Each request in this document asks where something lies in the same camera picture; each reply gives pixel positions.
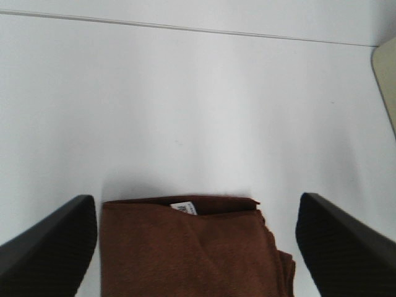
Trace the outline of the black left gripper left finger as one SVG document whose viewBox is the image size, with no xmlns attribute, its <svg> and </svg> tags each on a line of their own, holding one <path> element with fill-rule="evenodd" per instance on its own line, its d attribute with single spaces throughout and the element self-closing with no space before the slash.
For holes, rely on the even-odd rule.
<svg viewBox="0 0 396 297">
<path fill-rule="evenodd" d="M 79 195 L 1 245 L 1 296 L 75 296 L 96 244 L 95 200 Z"/>
</svg>

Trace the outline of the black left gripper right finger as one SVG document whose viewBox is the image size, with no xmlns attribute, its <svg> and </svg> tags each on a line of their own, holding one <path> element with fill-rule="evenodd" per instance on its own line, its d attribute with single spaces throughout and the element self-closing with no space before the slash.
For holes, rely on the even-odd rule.
<svg viewBox="0 0 396 297">
<path fill-rule="evenodd" d="M 395 242 L 327 199 L 301 196 L 295 234 L 321 296 L 395 296 Z"/>
</svg>

